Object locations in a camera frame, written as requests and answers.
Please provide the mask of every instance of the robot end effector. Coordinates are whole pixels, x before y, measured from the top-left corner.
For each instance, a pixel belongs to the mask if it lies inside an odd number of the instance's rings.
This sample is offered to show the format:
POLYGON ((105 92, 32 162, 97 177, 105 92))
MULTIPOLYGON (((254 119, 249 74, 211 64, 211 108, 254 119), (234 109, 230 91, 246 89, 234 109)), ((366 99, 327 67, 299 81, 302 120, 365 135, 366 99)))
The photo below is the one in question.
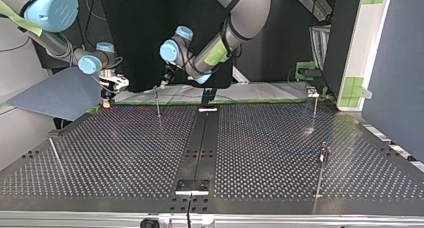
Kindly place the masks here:
POLYGON ((116 67, 122 62, 117 57, 113 44, 101 42, 96 51, 75 48, 60 32, 67 30, 77 19, 78 0, 2 0, 20 17, 41 26, 41 35, 20 29, 43 46, 47 53, 58 60, 78 65, 87 74, 99 74, 103 86, 102 98, 109 102, 117 93, 129 85, 122 75, 116 74, 116 67))

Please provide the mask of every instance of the white panel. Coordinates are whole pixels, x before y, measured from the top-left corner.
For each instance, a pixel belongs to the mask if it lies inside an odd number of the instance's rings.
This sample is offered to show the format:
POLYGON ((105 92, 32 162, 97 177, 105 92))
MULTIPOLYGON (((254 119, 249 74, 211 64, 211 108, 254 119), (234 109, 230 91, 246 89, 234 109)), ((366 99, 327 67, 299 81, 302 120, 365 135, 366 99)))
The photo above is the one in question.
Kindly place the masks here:
MULTIPOLYGON (((7 19, 0 19, 0 51, 20 46, 27 36, 7 19)), ((46 70, 30 41, 14 51, 0 52, 0 104, 11 94, 22 91, 47 78, 46 70)))
POLYGON ((53 129, 52 117, 20 109, 0 115, 0 170, 41 144, 53 129))

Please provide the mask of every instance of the perforated metal table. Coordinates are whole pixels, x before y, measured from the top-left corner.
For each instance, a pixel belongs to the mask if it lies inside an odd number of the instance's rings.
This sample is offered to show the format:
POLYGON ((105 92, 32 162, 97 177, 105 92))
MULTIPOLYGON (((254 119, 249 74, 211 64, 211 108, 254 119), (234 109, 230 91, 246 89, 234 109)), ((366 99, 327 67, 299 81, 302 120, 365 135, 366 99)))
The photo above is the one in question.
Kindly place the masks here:
POLYGON ((308 103, 167 106, 160 118, 153 106, 102 110, 1 171, 0 210, 424 216, 421 171, 331 105, 312 113, 308 103), (209 194, 176 195, 185 180, 209 194))

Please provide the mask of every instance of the metal sheet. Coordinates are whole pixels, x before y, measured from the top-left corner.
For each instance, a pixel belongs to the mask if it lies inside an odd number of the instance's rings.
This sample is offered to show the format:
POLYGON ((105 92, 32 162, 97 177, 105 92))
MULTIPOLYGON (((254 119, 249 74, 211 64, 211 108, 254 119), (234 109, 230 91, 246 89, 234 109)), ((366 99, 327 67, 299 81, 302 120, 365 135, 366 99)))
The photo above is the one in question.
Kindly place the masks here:
POLYGON ((309 104, 221 106, 208 212, 424 215, 423 173, 352 117, 322 104, 317 119, 312 112, 309 104), (316 199, 324 141, 331 156, 316 199))
POLYGON ((4 171, 0 209, 167 212, 195 110, 102 110, 4 171))
POLYGON ((154 106, 91 116, 55 139, 61 159, 46 142, 0 172, 0 210, 424 216, 424 174, 333 106, 316 119, 313 103, 196 110, 165 107, 161 123, 154 106), (175 196, 193 175, 209 196, 175 196))

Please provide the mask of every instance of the gray robot arm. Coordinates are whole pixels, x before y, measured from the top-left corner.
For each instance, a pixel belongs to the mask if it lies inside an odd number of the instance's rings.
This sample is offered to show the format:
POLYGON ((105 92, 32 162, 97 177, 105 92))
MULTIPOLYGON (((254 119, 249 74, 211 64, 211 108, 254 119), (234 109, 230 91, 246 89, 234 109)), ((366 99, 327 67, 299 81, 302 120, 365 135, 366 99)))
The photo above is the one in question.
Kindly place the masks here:
POLYGON ((78 0, 2 0, 22 18, 37 23, 43 29, 41 36, 20 28, 26 35, 43 46, 47 53, 58 60, 78 65, 85 74, 99 74, 103 86, 104 105, 129 85, 129 81, 117 75, 117 59, 113 44, 101 42, 96 51, 90 52, 74 47, 61 33, 77 19, 78 0))
POLYGON ((212 69, 225 62, 233 50, 243 42, 253 39, 262 30, 271 7, 271 0, 218 1, 231 15, 221 24, 220 32, 198 55, 189 49, 193 32, 181 26, 160 49, 165 62, 185 70, 189 78, 199 84, 205 83, 211 76, 212 69))

